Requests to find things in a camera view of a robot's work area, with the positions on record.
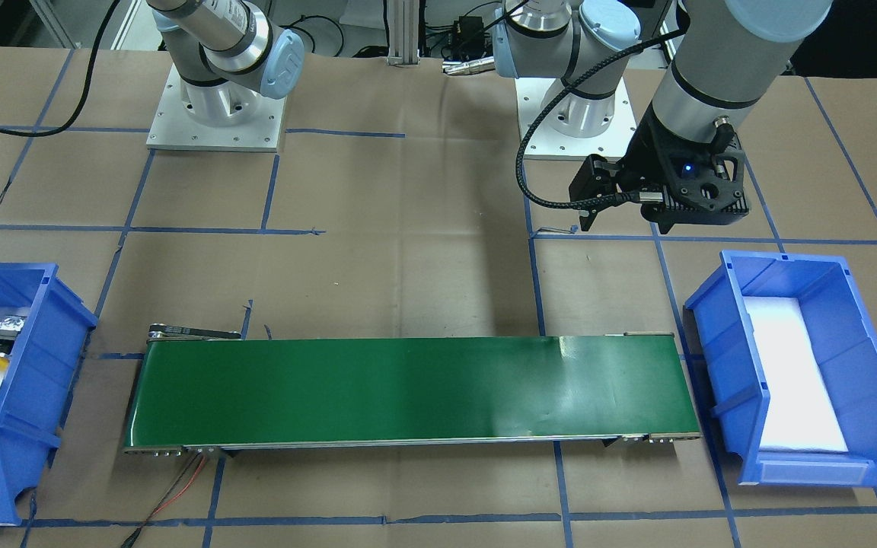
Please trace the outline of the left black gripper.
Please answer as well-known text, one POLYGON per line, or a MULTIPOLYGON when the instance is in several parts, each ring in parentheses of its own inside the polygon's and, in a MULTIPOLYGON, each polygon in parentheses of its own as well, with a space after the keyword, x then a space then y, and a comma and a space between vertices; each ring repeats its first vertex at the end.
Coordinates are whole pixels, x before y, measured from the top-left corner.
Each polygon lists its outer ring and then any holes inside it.
POLYGON ((744 149, 728 116, 710 122, 710 140, 692 142, 672 134, 647 109, 626 155, 610 162, 589 155, 568 187, 571 202, 594 200, 578 210, 581 232, 599 212, 637 202, 644 219, 661 234, 673 226, 731 225, 751 211, 744 188, 744 149))

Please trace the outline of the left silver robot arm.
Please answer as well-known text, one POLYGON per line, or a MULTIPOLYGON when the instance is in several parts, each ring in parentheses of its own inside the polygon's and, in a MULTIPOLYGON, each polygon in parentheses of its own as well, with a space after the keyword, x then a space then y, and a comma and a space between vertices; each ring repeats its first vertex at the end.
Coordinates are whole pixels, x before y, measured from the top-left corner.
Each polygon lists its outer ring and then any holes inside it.
POLYGON ((637 202, 662 234, 676 225, 731 225, 751 211, 738 127, 831 13, 829 1, 685 1, 678 29, 647 40, 619 1, 505 1, 491 32, 496 72, 550 78, 523 129, 519 190, 533 204, 574 209, 587 231, 599 212, 637 202), (548 125, 576 139, 604 132, 630 56, 679 39, 651 103, 618 161, 588 154, 565 201, 532 192, 525 154, 548 125))

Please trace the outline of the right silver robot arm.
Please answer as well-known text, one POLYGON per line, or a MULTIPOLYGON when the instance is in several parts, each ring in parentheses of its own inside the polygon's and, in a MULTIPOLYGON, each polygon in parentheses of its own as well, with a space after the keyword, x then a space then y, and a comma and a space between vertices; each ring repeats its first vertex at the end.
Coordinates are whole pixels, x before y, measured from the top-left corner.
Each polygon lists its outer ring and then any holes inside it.
MULTIPOLYGON (((206 146, 208 131, 217 129, 228 139, 226 148, 262 143, 274 148, 277 131, 253 131, 247 138, 234 135, 234 129, 250 123, 265 123, 258 105, 279 105, 301 72, 304 58, 302 42, 288 29, 275 29, 264 11, 247 1, 152 1, 157 28, 166 40, 173 59, 182 62, 180 86, 188 88, 193 116, 204 113, 205 96, 216 91, 243 91, 247 98, 230 100, 229 118, 211 115, 199 122, 186 142, 198 149, 206 146)), ((13 145, 14 166, 7 172, 0 202, 13 187, 21 164, 35 140, 60 134, 87 135, 91 128, 76 120, 86 107, 100 42, 88 49, 83 89, 69 118, 56 127, 44 127, 37 119, 29 127, 0 127, 0 142, 13 145)))

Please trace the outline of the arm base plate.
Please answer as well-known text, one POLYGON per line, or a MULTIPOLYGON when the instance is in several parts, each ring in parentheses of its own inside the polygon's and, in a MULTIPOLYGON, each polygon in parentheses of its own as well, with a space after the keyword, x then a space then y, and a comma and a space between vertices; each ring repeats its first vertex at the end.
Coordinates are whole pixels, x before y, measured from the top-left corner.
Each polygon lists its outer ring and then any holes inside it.
POLYGON ((286 99, 261 97, 233 82, 195 86, 171 66, 146 139, 164 151, 277 153, 286 99))
MULTIPOLYGON (((515 81, 519 136, 560 91, 560 80, 518 78, 515 81)), ((527 160, 580 161, 589 154, 618 160, 636 134, 629 91, 620 80, 612 96, 586 100, 571 94, 547 115, 525 150, 527 160)))

